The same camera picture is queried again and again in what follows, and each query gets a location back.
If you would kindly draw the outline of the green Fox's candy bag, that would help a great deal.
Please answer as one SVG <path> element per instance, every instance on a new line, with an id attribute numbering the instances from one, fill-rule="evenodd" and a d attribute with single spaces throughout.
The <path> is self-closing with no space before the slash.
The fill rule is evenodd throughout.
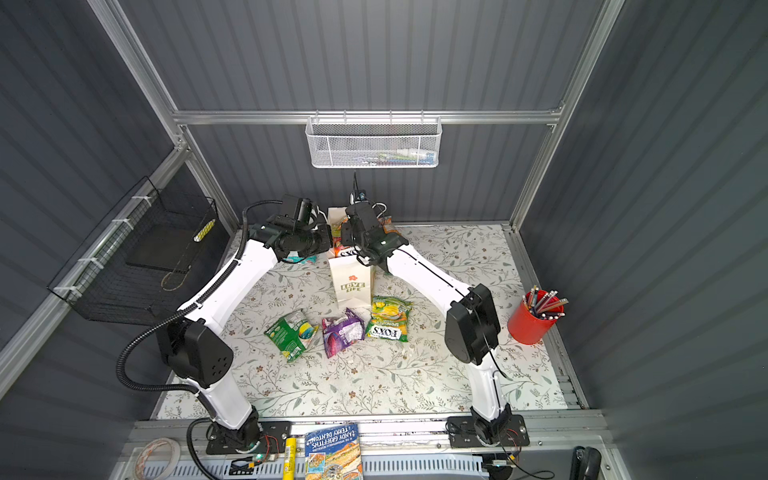
<path id="1" fill-rule="evenodd" d="M 392 296 L 374 296 L 365 336 L 407 342 L 411 310 L 412 303 L 409 301 Z"/>

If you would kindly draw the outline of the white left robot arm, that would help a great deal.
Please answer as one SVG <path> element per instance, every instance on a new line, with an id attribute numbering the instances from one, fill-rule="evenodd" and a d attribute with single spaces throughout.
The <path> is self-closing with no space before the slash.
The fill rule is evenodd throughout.
<path id="1" fill-rule="evenodd" d="M 261 441 L 259 415 L 231 373 L 232 348 L 222 335 L 235 308 L 255 284 L 292 254 L 312 257 L 331 246 L 331 229 L 309 199 L 286 195 L 264 223 L 242 226 L 234 256 L 192 298 L 159 324 L 133 339 L 120 353 L 116 376 L 125 387 L 144 392 L 183 391 L 194 395 L 215 426 L 217 437 L 241 452 Z M 127 361 L 144 340 L 156 337 L 161 360 L 175 384 L 144 384 L 131 379 Z"/>

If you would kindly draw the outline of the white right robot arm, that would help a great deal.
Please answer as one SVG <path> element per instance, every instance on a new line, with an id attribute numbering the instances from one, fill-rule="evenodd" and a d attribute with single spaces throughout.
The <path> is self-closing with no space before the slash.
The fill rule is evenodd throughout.
<path id="1" fill-rule="evenodd" d="M 483 284 L 471 286 L 451 277 L 405 237 L 387 232 L 370 202 L 356 202 L 345 213 L 342 244 L 355 249 L 358 261 L 407 282 L 445 315 L 444 343 L 467 365 L 474 432 L 485 445 L 500 443 L 512 408 L 501 391 L 505 373 L 496 359 L 501 325 L 491 291 Z"/>

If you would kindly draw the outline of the orange snack packet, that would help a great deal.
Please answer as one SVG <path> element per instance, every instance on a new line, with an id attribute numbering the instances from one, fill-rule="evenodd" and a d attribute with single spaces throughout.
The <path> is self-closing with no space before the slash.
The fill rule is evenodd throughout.
<path id="1" fill-rule="evenodd" d="M 390 216 L 382 217 L 380 219 L 380 224 L 386 233 L 399 233 L 397 228 L 394 226 Z"/>

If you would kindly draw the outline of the orange Fox's candy bag large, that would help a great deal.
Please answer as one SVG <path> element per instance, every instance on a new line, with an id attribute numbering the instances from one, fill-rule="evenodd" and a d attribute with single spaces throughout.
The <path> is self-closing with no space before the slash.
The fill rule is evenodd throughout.
<path id="1" fill-rule="evenodd" d="M 342 229 L 344 223 L 344 219 L 331 223 L 332 247 L 334 250 L 340 250 L 343 248 Z"/>

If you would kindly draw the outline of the white paper bag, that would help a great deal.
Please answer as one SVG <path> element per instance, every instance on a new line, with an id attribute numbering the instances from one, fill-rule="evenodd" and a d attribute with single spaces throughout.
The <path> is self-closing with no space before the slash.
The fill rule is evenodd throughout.
<path id="1" fill-rule="evenodd" d="M 343 207 L 329 207 L 327 220 L 331 223 L 344 219 L 347 221 Z M 374 269 L 362 265 L 356 256 L 354 248 L 344 247 L 334 250 L 331 247 L 327 253 L 334 292 L 338 306 L 345 310 L 371 309 L 374 286 Z"/>

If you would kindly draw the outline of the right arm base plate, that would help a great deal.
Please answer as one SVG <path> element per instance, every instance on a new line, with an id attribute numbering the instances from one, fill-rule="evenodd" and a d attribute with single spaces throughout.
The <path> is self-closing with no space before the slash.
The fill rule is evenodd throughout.
<path id="1" fill-rule="evenodd" d="M 528 429 L 521 415 L 502 415 L 493 422 L 473 416 L 451 416 L 446 420 L 445 428 L 452 448 L 521 448 L 530 445 Z"/>

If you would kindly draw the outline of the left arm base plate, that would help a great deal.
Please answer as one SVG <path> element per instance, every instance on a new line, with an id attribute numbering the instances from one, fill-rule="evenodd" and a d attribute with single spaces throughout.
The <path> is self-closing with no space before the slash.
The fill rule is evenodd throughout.
<path id="1" fill-rule="evenodd" d="M 211 422 L 206 430 L 208 455 L 266 454 L 285 452 L 292 423 L 288 421 L 246 422 L 238 430 L 227 429 Z"/>

